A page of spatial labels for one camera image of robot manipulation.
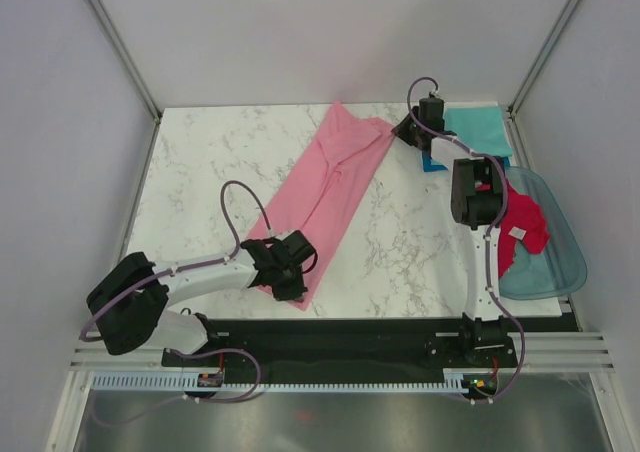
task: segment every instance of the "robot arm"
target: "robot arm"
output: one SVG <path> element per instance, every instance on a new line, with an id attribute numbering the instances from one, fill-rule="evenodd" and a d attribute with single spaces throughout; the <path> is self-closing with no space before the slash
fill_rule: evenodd
<path id="1" fill-rule="evenodd" d="M 500 228 L 491 227 L 502 207 L 503 187 L 498 172 L 490 160 L 477 158 L 470 149 L 448 139 L 455 133 L 444 128 L 442 99 L 431 94 L 421 99 L 419 106 L 413 107 L 412 111 L 421 123 L 444 137 L 423 131 L 411 114 L 394 129 L 394 133 L 440 162 L 451 173 L 451 213 L 455 222 L 467 228 L 463 234 L 463 254 L 467 264 L 467 300 L 460 334 L 463 352 L 504 347 L 510 339 L 501 310 L 494 303 L 494 297 L 500 298 Z M 491 286 L 487 282 L 487 274 L 490 274 Z"/>
<path id="2" fill-rule="evenodd" d="M 87 297 L 107 351 L 121 355 L 143 344 L 197 351 L 215 336 L 207 318 L 166 310 L 187 299 L 258 285 L 270 286 L 276 300 L 299 300 L 307 291 L 302 264 L 316 251 L 302 232 L 247 240 L 234 252 L 173 262 L 151 262 L 143 252 L 125 257 Z"/>

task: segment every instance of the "pink cloth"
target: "pink cloth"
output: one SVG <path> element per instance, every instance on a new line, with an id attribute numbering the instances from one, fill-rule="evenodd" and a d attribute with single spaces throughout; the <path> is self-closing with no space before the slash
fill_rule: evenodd
<path id="1" fill-rule="evenodd" d="M 373 174 L 389 150 L 394 137 L 391 128 L 382 119 L 359 120 L 342 104 L 333 104 L 313 141 L 269 202 L 267 214 L 274 232 L 299 229 L 318 251 L 316 267 L 304 276 L 309 289 L 304 301 L 291 302 L 299 309 L 309 307 Z M 266 236 L 261 218 L 249 238 Z"/>

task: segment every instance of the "gray wall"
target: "gray wall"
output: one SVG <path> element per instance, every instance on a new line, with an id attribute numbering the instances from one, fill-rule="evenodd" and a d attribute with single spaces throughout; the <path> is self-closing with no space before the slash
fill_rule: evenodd
<path id="1" fill-rule="evenodd" d="M 163 107 L 508 103 L 565 0 L 103 0 Z"/>
<path id="2" fill-rule="evenodd" d="M 589 266 L 575 294 L 604 332 L 640 426 L 640 3 L 585 0 L 520 123 Z"/>
<path id="3" fill-rule="evenodd" d="M 0 0 L 0 448 L 42 450 L 152 123 L 82 0 Z"/>

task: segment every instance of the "white marble surface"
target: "white marble surface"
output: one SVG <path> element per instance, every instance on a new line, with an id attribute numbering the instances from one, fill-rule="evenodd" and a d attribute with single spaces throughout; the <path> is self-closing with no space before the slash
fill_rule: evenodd
<path id="1" fill-rule="evenodd" d="M 228 179 L 250 185 L 266 205 L 311 141 L 328 105 L 167 109 L 129 252 L 185 259 L 233 245 L 220 211 Z M 398 123 L 403 104 L 360 104 L 358 117 Z M 460 234 L 449 211 L 447 172 L 425 174 L 420 153 L 394 140 L 329 266 L 302 312 L 257 289 L 183 302 L 212 318 L 458 317 L 466 297 Z M 242 189 L 228 206 L 241 237 L 258 217 Z M 518 316 L 560 315 L 556 299 L 504 304 Z"/>

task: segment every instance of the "transparent tray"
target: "transparent tray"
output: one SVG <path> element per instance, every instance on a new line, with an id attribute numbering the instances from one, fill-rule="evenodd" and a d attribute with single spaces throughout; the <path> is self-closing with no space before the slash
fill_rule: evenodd
<path id="1" fill-rule="evenodd" d="M 518 242 L 514 264 L 500 279 L 500 295 L 533 300 L 580 289 L 587 280 L 587 264 L 549 187 L 539 175 L 521 167 L 508 168 L 507 179 L 519 193 L 540 205 L 551 240 L 539 255 L 529 254 Z"/>

